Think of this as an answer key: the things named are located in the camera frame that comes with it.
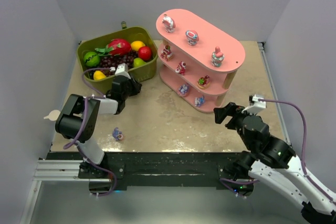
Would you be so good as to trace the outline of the red bear figurine toy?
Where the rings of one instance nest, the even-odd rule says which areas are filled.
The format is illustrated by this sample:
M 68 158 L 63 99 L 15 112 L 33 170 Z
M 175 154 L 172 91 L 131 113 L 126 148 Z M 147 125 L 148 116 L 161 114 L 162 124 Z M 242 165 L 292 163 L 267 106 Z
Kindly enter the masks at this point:
M 169 45 L 165 45 L 161 51 L 160 57 L 165 61 L 170 61 L 173 56 L 174 54 L 171 51 L 171 47 Z

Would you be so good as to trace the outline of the red apple toy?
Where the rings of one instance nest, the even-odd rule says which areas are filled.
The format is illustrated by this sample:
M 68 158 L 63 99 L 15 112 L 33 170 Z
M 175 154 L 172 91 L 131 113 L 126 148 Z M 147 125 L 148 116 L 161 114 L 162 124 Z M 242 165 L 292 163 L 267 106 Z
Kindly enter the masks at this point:
M 148 46 L 140 47 L 138 50 L 138 57 L 144 61 L 149 61 L 152 59 L 152 50 Z

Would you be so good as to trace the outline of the green lime toy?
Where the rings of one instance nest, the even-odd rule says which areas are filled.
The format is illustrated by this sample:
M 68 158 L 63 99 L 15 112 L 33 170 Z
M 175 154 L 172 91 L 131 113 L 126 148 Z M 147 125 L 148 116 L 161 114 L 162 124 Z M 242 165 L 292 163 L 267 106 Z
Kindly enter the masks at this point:
M 83 61 L 84 64 L 89 68 L 96 67 L 100 63 L 100 56 L 96 52 L 89 51 L 85 53 Z

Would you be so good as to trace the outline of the red white figurine toy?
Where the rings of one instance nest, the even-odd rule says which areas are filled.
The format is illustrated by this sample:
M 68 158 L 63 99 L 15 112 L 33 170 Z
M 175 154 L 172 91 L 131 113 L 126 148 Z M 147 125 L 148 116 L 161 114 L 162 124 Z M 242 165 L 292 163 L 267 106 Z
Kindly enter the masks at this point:
M 186 62 L 180 61 L 175 69 L 175 72 L 180 75 L 185 75 L 186 72 Z

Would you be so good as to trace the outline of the olive green plastic basket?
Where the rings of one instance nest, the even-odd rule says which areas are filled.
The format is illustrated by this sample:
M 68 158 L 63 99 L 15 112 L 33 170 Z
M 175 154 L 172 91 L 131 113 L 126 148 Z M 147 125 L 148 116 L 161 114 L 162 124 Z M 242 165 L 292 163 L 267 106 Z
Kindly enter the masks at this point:
M 130 27 L 83 42 L 77 49 L 84 79 L 102 93 L 111 88 L 114 71 L 125 63 L 136 81 L 151 79 L 156 74 L 157 48 L 142 27 Z

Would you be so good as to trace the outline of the purple bunny pink disc toy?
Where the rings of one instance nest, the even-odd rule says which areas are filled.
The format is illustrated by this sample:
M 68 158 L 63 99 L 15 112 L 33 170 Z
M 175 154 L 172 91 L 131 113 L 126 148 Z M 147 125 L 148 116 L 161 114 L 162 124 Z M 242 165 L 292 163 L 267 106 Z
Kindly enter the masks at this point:
M 189 92 L 190 92 L 190 85 L 188 83 L 181 85 L 177 90 L 178 95 L 181 97 L 188 96 Z

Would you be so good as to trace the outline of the purple grape bunch toy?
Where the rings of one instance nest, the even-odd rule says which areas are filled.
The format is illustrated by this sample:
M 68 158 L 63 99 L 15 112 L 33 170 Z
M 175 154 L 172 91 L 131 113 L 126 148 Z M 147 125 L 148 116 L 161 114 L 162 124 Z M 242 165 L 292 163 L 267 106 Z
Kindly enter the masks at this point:
M 133 68 L 134 59 L 138 57 L 138 53 L 131 50 L 129 53 L 123 56 L 97 56 L 99 59 L 98 67 L 100 68 L 111 68 L 117 67 L 118 65 L 125 63 L 130 70 Z

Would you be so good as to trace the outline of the pink oval figurine toy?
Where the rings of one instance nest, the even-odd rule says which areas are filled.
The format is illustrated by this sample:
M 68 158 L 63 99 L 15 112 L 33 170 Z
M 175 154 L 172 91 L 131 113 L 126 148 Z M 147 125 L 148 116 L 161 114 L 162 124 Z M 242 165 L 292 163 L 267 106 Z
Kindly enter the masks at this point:
M 187 30 L 185 32 L 187 42 L 191 46 L 195 46 L 199 41 L 199 35 L 195 30 Z

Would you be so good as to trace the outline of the pink hat figurine toy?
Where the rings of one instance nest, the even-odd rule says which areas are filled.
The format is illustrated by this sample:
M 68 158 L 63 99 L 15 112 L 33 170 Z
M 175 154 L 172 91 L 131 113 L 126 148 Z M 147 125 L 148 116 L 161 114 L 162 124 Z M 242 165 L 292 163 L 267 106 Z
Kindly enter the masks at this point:
M 216 46 L 215 51 L 212 52 L 212 59 L 211 59 L 212 65 L 214 67 L 220 67 L 222 65 L 224 58 L 225 56 L 221 52 L 220 47 Z

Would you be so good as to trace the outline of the pink white figurine toy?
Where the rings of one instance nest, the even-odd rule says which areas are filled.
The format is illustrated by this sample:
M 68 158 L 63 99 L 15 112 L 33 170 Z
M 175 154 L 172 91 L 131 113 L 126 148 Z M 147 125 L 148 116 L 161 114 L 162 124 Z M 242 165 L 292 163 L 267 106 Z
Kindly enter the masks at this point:
M 166 32 L 173 33 L 175 31 L 176 23 L 174 19 L 167 14 L 164 14 L 162 24 L 164 25 Z

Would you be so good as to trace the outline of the pink egg strawberry toy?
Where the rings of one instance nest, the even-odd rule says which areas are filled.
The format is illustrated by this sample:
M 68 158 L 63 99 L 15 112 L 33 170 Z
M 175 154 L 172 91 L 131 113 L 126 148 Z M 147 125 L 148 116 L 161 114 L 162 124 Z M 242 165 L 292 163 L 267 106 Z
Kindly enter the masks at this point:
M 211 78 L 208 75 L 205 75 L 203 77 L 200 77 L 197 81 L 197 85 L 201 88 L 201 89 L 206 89 L 211 83 Z

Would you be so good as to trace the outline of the blue purple bunny toy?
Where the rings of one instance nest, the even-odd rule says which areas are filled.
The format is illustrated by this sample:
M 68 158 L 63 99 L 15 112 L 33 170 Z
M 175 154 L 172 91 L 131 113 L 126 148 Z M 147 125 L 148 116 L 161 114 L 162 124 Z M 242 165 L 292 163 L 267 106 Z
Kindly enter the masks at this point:
M 205 103 L 205 97 L 204 96 L 196 97 L 194 99 L 194 105 L 196 107 L 201 107 L 204 103 Z

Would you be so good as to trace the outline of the green pear toy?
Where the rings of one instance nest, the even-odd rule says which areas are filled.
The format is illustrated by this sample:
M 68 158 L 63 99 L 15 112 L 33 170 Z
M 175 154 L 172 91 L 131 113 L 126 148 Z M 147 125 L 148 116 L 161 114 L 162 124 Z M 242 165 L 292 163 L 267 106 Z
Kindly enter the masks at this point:
M 141 58 L 134 58 L 133 59 L 133 67 L 137 68 L 137 67 L 141 67 L 143 65 L 146 65 L 146 62 L 141 59 Z

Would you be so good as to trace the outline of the yellow lemon toy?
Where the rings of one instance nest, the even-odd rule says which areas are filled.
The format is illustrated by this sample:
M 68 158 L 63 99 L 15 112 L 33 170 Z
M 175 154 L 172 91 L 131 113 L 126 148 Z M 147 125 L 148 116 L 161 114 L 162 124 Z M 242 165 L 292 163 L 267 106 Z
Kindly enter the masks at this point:
M 96 70 L 94 73 L 93 73 L 93 79 L 94 80 L 102 80 L 102 79 L 105 79 L 107 76 L 100 70 Z

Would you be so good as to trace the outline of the purple elephant figurine toy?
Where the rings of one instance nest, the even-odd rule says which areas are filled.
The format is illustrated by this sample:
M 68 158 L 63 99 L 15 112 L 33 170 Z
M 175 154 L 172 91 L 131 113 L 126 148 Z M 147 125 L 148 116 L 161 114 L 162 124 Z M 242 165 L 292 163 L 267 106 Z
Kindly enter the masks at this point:
M 119 130 L 118 127 L 115 127 L 113 132 L 112 132 L 112 137 L 116 140 L 116 141 L 121 141 L 124 139 L 124 135 L 123 133 Z

